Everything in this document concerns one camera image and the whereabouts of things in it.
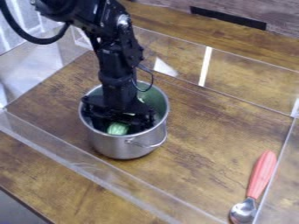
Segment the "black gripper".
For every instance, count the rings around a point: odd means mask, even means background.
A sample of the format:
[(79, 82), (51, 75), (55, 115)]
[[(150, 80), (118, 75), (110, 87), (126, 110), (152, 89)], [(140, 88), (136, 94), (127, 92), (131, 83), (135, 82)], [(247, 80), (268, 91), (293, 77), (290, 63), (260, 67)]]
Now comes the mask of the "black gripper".
[(124, 123), (128, 132), (138, 133), (151, 129), (155, 125), (155, 109), (138, 99), (139, 89), (136, 74), (127, 77), (102, 77), (103, 94), (87, 94), (82, 98), (83, 115), (92, 127), (107, 133), (111, 123)]

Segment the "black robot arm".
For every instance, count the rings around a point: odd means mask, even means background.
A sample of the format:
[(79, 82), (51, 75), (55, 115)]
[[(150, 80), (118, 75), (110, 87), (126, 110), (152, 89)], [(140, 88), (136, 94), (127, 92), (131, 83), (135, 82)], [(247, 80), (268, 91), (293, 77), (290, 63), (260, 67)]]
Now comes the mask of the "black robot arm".
[(131, 17), (118, 0), (35, 0), (35, 9), (48, 19), (79, 27), (98, 55), (103, 94), (84, 96), (84, 115), (103, 130), (111, 123), (134, 132), (155, 125), (155, 110), (138, 100), (136, 68), (144, 59)]

